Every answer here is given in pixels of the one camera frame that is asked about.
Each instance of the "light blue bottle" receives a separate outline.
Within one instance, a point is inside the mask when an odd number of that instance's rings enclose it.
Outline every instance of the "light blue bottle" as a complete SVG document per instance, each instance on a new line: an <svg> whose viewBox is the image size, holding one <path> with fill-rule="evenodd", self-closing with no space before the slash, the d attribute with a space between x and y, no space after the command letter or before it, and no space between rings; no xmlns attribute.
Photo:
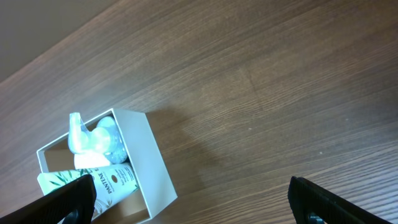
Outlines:
<svg viewBox="0 0 398 224"><path fill-rule="evenodd" d="M90 132L81 120L80 113L71 113L68 145L74 154L93 151L103 154L112 164L120 164L127 159L127 151L118 127L110 116L101 119L97 127Z"/></svg>

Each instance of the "white tube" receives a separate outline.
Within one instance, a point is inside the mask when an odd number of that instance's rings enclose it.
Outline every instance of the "white tube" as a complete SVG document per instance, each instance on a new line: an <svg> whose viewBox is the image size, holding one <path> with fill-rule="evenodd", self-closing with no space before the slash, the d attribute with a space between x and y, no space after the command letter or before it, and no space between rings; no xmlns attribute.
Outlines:
<svg viewBox="0 0 398 224"><path fill-rule="evenodd" d="M37 177L37 181L39 181L43 194L47 195L85 174L93 176L97 192L92 220L138 189L131 165L128 163L92 169L41 173Z"/></svg>

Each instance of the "open box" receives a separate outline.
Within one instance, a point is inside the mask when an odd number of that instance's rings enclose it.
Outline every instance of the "open box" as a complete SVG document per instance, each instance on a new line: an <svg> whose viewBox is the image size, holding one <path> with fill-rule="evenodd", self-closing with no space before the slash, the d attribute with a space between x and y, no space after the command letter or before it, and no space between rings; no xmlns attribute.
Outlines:
<svg viewBox="0 0 398 224"><path fill-rule="evenodd" d="M128 110L109 109L85 124L92 130L105 116L112 116L118 125L140 190L104 212L94 223L148 221L172 203L177 194L146 115ZM42 172L75 169L74 156L68 148L68 133L39 149L37 157Z"/></svg>

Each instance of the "brown wood grain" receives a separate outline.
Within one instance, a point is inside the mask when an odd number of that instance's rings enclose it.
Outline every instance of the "brown wood grain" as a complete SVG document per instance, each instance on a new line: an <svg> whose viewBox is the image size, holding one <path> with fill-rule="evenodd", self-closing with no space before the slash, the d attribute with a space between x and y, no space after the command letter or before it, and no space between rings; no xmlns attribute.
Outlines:
<svg viewBox="0 0 398 224"><path fill-rule="evenodd" d="M0 216L68 113L148 113L154 223L294 223L292 175L398 223L398 2L119 1L0 83Z"/></svg>

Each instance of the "round logo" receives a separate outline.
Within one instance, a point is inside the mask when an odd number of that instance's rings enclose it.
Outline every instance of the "round logo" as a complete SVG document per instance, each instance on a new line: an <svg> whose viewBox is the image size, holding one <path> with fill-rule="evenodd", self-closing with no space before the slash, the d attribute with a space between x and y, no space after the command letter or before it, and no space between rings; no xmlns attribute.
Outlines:
<svg viewBox="0 0 398 224"><path fill-rule="evenodd" d="M118 178L115 175L112 175L111 178L112 178L113 182L115 182L115 183L118 182Z"/></svg>

